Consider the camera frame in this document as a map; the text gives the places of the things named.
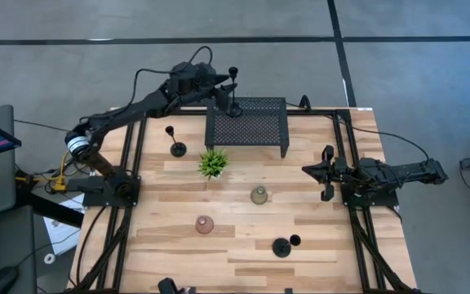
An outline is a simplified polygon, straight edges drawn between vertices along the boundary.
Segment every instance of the black floor line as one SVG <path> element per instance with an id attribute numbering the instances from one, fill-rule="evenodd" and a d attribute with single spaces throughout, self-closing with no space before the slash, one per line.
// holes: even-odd
<path id="1" fill-rule="evenodd" d="M 340 73 L 344 80 L 346 100 L 349 107 L 357 107 L 355 91 L 353 90 L 353 84 L 351 83 L 351 74 L 349 73 L 348 58 L 346 57 L 342 33 L 340 32 L 339 16 L 336 12 L 335 0 L 327 0 L 327 6 L 330 10 L 331 25 L 333 26 L 333 32 L 335 33 L 336 52 L 339 55 Z"/>
<path id="2" fill-rule="evenodd" d="M 263 37 L 197 37 L 197 38 L 110 38 L 110 39 L 51 39 L 0 40 L 9 45 L 138 45 L 138 44 L 227 44 L 227 43 L 314 43 L 334 42 L 333 37 L 263 36 Z"/>
<path id="3" fill-rule="evenodd" d="M 470 42 L 470 36 L 343 37 L 343 42 Z"/>

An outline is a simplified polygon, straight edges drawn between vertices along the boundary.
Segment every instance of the potted plant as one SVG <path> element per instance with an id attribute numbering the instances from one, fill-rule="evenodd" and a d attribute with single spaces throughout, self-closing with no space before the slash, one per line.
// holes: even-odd
<path id="1" fill-rule="evenodd" d="M 211 179 L 211 177 L 218 180 L 224 168 L 228 165 L 228 156 L 226 156 L 224 150 L 208 150 L 206 153 L 200 155 L 199 171 L 201 174 L 207 176 L 208 180 Z"/>

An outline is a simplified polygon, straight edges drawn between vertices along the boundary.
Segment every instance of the wooden table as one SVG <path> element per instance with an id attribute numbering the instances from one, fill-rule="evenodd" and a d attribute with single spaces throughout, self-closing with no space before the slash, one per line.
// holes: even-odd
<path id="1" fill-rule="evenodd" d="M 377 130 L 372 111 L 351 109 L 351 114 L 353 126 Z M 204 116 L 148 120 L 140 164 L 142 191 L 133 211 L 121 292 L 157 292 L 157 283 L 165 277 L 173 278 L 178 287 L 195 286 L 200 292 L 284 292 L 287 287 L 294 292 L 360 292 L 348 209 L 339 186 L 335 185 L 335 198 L 323 203 L 322 186 L 300 170 L 319 163 L 326 145 L 336 151 L 332 121 L 322 116 L 288 117 L 290 148 L 284 159 L 277 147 L 226 147 L 229 166 L 218 181 L 197 172 L 199 153 L 206 151 L 205 121 Z M 172 141 L 164 132 L 169 125 L 188 147 L 182 158 L 170 155 Z M 120 160 L 125 133 L 126 128 L 112 131 L 104 141 L 101 151 L 111 163 Z M 351 158 L 345 128 L 342 135 L 346 157 Z M 136 137 L 134 131 L 130 158 Z M 384 159 L 378 135 L 355 131 L 355 137 L 361 157 Z M 261 206 L 250 200 L 258 184 L 270 193 Z M 93 207 L 86 212 L 76 257 L 98 211 Z M 109 211 L 91 232 L 82 275 L 103 250 Z M 402 281 L 415 287 L 400 220 L 384 207 L 371 211 L 380 252 Z M 195 230 L 199 215 L 215 221 L 210 234 Z M 292 234 L 302 238 L 300 246 L 287 258 L 274 256 L 272 241 Z M 364 252 L 375 287 L 372 260 Z M 108 286 L 115 260 L 112 256 Z M 76 264 L 77 258 L 71 271 L 74 280 Z"/>

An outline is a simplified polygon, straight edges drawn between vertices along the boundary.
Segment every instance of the computer mouse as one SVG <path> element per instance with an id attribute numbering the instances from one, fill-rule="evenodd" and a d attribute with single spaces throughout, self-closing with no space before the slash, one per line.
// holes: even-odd
<path id="1" fill-rule="evenodd" d="M 15 266 L 5 266 L 0 269 L 0 294 L 7 294 L 17 280 L 17 268 Z"/>

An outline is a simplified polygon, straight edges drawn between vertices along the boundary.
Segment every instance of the black knob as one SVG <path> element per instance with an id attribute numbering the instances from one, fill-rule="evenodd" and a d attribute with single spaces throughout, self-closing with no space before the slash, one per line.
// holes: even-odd
<path id="1" fill-rule="evenodd" d="M 166 131 L 166 134 L 168 134 L 168 135 L 170 135 L 170 136 L 173 136 L 173 135 L 174 135 L 174 131 L 173 131 L 173 127 L 172 127 L 172 126 L 166 127 L 165 131 Z"/>
<path id="2" fill-rule="evenodd" d="M 290 243 L 293 246 L 299 246 L 301 242 L 300 236 L 298 234 L 292 234 L 290 237 Z"/>
<path id="3" fill-rule="evenodd" d="M 234 80 L 237 77 L 238 74 L 238 68 L 232 66 L 228 69 L 229 72 L 229 77 Z"/>

